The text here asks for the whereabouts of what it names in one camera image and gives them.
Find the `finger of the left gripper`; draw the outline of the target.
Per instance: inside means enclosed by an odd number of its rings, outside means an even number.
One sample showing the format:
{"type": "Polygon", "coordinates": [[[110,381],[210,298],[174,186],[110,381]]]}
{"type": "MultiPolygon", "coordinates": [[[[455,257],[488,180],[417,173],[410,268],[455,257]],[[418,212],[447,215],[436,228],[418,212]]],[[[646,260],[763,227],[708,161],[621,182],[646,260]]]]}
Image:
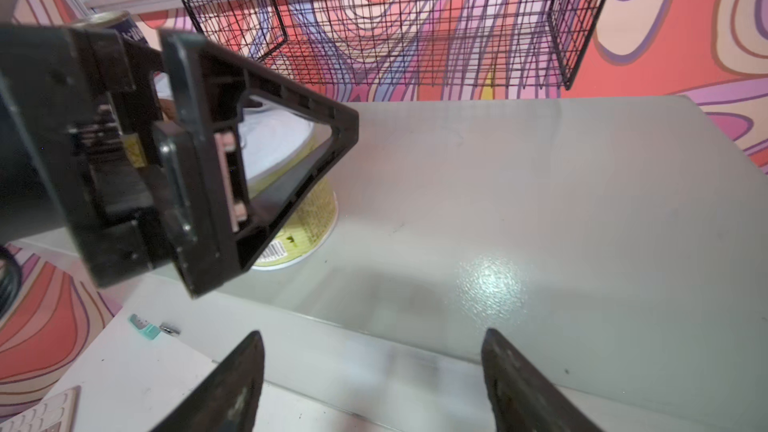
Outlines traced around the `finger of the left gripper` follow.
{"type": "Polygon", "coordinates": [[[252,268],[356,145],[359,115],[199,34],[160,39],[177,113],[157,125],[165,227],[199,297],[252,268]]]}

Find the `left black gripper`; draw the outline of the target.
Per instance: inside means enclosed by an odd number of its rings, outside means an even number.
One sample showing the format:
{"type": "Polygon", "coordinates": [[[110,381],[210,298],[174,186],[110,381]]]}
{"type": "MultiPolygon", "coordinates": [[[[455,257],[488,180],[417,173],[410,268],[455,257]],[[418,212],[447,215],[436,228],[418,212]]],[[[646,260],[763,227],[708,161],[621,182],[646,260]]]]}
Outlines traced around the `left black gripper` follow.
{"type": "Polygon", "coordinates": [[[1,28],[1,239],[65,229],[110,287],[170,263],[153,197],[160,53],[108,29],[1,28]]]}

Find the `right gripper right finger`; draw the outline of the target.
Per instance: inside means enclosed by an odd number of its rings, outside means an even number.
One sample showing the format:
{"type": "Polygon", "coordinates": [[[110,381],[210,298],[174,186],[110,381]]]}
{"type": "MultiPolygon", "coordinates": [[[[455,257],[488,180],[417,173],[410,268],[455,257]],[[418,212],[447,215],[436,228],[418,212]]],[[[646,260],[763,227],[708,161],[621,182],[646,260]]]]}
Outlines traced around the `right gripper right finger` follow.
{"type": "Polygon", "coordinates": [[[485,333],[481,363],[498,431],[601,431],[494,328],[485,333]]]}

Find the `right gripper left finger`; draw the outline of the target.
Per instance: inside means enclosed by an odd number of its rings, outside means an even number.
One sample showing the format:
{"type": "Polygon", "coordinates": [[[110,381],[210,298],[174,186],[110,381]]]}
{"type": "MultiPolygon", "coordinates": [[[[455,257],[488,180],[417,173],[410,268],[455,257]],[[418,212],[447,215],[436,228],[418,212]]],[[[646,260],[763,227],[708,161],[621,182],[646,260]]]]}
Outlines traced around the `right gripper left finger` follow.
{"type": "Polygon", "coordinates": [[[252,331],[153,432],[252,431],[264,369],[263,339],[252,331]]]}

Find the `green label can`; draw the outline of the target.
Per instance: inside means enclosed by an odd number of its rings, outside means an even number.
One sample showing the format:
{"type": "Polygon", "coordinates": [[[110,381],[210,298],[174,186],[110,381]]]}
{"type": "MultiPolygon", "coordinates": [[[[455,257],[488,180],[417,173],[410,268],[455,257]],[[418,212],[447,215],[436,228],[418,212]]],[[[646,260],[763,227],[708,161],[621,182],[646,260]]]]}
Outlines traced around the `green label can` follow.
{"type": "Polygon", "coordinates": [[[281,228],[254,262],[255,269],[277,270],[304,260],[336,225],[335,192],[325,177],[309,177],[320,127],[276,105],[242,111],[238,134],[249,197],[281,212],[281,228]]]}

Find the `dark blue tin can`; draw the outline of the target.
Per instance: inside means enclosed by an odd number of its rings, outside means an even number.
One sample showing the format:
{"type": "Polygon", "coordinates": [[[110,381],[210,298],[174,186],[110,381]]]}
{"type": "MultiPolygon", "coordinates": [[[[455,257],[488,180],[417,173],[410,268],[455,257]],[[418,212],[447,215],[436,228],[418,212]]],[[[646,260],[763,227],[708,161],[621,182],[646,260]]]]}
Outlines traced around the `dark blue tin can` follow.
{"type": "Polygon", "coordinates": [[[99,12],[72,22],[70,26],[82,30],[113,30],[133,42],[149,45],[145,35],[127,11],[99,12]]]}

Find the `pink calculator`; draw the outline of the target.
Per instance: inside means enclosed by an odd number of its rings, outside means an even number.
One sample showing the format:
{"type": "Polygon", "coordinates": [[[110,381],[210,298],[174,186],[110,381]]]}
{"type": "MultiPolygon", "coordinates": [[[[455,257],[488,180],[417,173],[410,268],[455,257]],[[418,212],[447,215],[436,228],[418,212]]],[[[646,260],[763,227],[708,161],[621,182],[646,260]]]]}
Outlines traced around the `pink calculator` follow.
{"type": "Polygon", "coordinates": [[[1,432],[69,432],[81,388],[69,388],[1,424],[1,432]]]}

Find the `grey metal cabinet box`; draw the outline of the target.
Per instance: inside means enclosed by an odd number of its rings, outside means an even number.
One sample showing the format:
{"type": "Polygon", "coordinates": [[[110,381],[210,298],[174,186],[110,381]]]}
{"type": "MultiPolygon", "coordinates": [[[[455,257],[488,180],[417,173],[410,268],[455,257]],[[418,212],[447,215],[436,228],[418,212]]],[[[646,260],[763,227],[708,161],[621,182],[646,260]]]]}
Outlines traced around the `grey metal cabinet box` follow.
{"type": "Polygon", "coordinates": [[[358,110],[308,258],[199,299],[170,268],[113,289],[55,386],[77,430],[151,428],[256,330],[260,431],[490,431],[490,328],[605,430],[766,429],[765,98],[358,110]]]}

